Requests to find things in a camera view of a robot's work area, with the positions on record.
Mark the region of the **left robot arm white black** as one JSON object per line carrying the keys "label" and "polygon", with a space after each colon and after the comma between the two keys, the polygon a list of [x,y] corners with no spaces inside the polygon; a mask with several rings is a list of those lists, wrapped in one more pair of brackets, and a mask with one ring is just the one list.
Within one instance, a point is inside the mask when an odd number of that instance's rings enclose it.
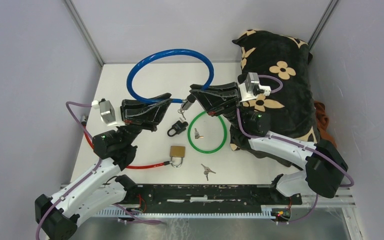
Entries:
{"label": "left robot arm white black", "polygon": [[116,111],[104,98],[84,104],[100,111],[101,120],[115,130],[100,133],[91,138],[93,152],[98,161],[69,185],[52,194],[40,195],[34,202],[38,223],[35,238],[44,232],[51,240],[68,240],[88,218],[109,205],[123,201],[130,204],[138,191],[128,176],[120,175],[135,159],[137,146],[133,143],[143,131],[155,132],[168,107],[173,103],[170,93],[140,100],[124,99]]}

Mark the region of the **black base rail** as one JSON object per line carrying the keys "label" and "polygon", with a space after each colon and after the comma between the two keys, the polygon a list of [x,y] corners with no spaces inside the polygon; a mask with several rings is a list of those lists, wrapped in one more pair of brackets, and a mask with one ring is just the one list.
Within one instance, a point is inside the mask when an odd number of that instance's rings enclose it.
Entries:
{"label": "black base rail", "polygon": [[119,202],[147,216],[269,219],[302,203],[299,193],[287,197],[269,185],[255,184],[142,184]]}

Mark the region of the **green cable lock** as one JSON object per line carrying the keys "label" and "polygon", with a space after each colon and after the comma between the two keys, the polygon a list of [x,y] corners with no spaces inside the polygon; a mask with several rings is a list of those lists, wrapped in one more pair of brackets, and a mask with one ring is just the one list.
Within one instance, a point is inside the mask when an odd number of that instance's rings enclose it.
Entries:
{"label": "green cable lock", "polygon": [[194,143],[193,143],[193,140],[192,140],[192,128],[195,124],[195,122],[200,119],[203,115],[206,115],[206,112],[205,111],[202,111],[200,112],[198,115],[196,115],[194,117],[194,119],[191,121],[191,123],[189,124],[189,127],[187,129],[187,140],[190,144],[190,146],[196,150],[197,152],[199,153],[202,153],[202,154],[213,154],[213,153],[216,153],[218,152],[219,150],[222,149],[222,147],[225,145],[225,143],[227,142],[227,137],[228,137],[228,130],[227,130],[227,126],[224,122],[224,120],[218,116],[218,120],[220,121],[220,124],[221,124],[221,127],[222,127],[222,130],[223,130],[223,138],[222,138],[222,141],[221,143],[214,149],[201,149],[199,147],[197,147]]}

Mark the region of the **black padlock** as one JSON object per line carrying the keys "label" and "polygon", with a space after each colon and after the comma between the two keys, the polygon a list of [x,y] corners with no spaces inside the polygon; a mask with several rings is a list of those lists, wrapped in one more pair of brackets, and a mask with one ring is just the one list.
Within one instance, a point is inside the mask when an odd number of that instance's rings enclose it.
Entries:
{"label": "black padlock", "polygon": [[176,135],[179,135],[183,133],[189,126],[189,123],[182,118],[179,118],[172,126],[171,128],[167,131],[167,136],[168,137],[174,137]]}

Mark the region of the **brass padlock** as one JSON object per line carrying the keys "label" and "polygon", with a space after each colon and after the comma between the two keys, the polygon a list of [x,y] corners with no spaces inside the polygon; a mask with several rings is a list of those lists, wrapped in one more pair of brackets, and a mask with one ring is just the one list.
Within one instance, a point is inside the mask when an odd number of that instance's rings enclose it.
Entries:
{"label": "brass padlock", "polygon": [[172,145],[170,147],[169,157],[170,165],[173,168],[179,168],[182,166],[186,155],[186,147],[180,145]]}

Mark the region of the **silver keys of blue lock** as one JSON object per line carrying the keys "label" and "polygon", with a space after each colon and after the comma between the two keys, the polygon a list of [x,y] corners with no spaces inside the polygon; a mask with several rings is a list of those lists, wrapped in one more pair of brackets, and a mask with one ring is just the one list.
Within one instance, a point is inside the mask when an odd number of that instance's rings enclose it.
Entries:
{"label": "silver keys of blue lock", "polygon": [[183,109],[183,108],[179,108],[178,109],[178,113],[181,115],[181,117],[182,117],[182,119],[184,120],[184,121],[186,121],[187,120],[187,118],[186,118],[186,116],[185,116],[185,109]]}

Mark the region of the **brown cloth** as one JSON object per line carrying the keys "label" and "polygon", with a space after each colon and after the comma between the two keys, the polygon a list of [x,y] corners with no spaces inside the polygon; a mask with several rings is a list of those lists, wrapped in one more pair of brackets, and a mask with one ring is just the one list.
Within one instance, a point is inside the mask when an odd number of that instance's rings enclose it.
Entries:
{"label": "brown cloth", "polygon": [[337,148],[335,138],[327,131],[330,123],[330,118],[327,115],[326,106],[320,101],[314,101],[314,108],[317,130],[320,133],[320,138],[331,142],[333,146]]}

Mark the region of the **blue cable lock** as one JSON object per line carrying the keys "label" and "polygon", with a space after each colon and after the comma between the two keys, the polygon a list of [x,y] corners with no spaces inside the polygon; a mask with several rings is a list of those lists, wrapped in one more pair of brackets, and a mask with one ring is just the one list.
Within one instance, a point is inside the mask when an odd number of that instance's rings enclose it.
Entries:
{"label": "blue cable lock", "polygon": [[133,89],[133,80],[135,75],[139,72],[139,70],[141,70],[147,64],[150,64],[151,62],[154,62],[162,58],[172,57],[172,56],[189,56],[202,61],[208,68],[208,79],[206,80],[205,84],[202,85],[201,89],[206,90],[211,85],[214,79],[215,71],[214,71],[214,66],[212,62],[205,55],[195,50],[185,49],[185,48],[168,49],[168,50],[163,50],[145,57],[130,70],[126,79],[126,87],[129,94],[135,100],[145,104],[155,104],[162,101],[160,98],[151,99],[151,98],[145,98],[138,95]]}

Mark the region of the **silver keys of green lock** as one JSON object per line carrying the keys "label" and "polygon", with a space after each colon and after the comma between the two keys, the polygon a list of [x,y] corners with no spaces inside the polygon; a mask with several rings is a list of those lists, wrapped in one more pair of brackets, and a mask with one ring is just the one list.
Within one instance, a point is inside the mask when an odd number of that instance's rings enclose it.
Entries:
{"label": "silver keys of green lock", "polygon": [[194,136],[194,138],[195,138],[196,140],[204,138],[204,136],[201,135],[201,134],[199,133],[199,131],[198,131],[197,128],[194,128],[194,134],[193,134],[193,136]]}

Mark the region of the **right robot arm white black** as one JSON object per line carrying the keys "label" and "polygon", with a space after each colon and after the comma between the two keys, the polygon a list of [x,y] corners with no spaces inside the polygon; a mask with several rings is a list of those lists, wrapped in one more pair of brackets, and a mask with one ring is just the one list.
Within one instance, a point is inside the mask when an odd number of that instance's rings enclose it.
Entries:
{"label": "right robot arm white black", "polygon": [[293,139],[270,130],[271,118],[241,105],[255,100],[260,94],[271,94],[269,86],[255,81],[209,86],[192,84],[190,96],[211,117],[224,116],[232,126],[235,145],[260,157],[284,160],[299,168],[292,174],[280,174],[272,182],[269,199],[282,204],[295,194],[314,192],[332,199],[348,177],[348,166],[328,140],[319,142]]}

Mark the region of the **silver keys of brass padlock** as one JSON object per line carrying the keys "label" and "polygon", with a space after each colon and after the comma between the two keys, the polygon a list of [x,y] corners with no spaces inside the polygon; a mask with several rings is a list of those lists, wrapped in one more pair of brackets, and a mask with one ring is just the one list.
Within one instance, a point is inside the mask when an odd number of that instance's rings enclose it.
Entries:
{"label": "silver keys of brass padlock", "polygon": [[216,172],[211,170],[209,167],[205,166],[202,163],[200,165],[204,168],[203,174],[204,174],[206,180],[209,181],[209,174],[216,174]]}

